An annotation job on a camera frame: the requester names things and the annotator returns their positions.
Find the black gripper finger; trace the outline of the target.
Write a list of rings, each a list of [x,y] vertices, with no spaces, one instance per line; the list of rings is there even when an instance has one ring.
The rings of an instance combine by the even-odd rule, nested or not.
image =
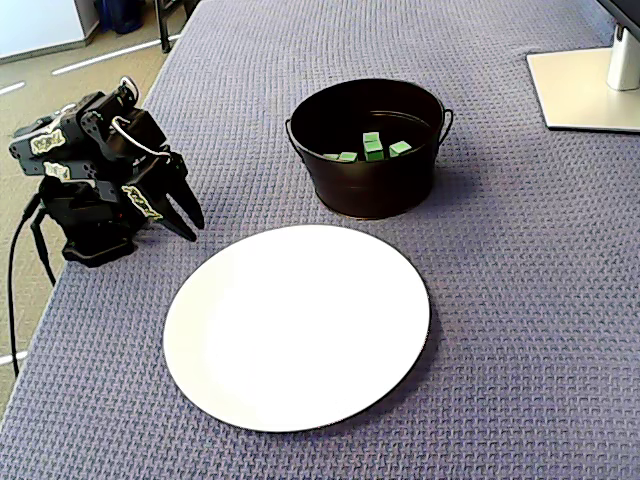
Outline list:
[[[159,223],[166,229],[188,241],[196,240],[197,236],[195,232],[185,223],[166,196],[151,200],[150,205],[156,213],[154,217],[155,223]]]
[[[201,206],[191,190],[188,182],[188,170],[183,157],[178,153],[171,153],[168,162],[169,187],[168,193],[188,215],[192,223],[198,228],[204,228],[204,216]]]

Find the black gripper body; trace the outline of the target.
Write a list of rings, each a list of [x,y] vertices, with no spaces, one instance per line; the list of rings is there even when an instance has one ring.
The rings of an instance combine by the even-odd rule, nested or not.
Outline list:
[[[132,121],[116,115],[111,120],[112,129],[127,144],[136,148],[137,154],[132,161],[132,175],[121,186],[121,191],[143,215],[156,215],[150,205],[153,199],[159,199],[168,193],[168,162],[171,160],[170,149],[157,147],[155,150],[132,137],[126,126]]]

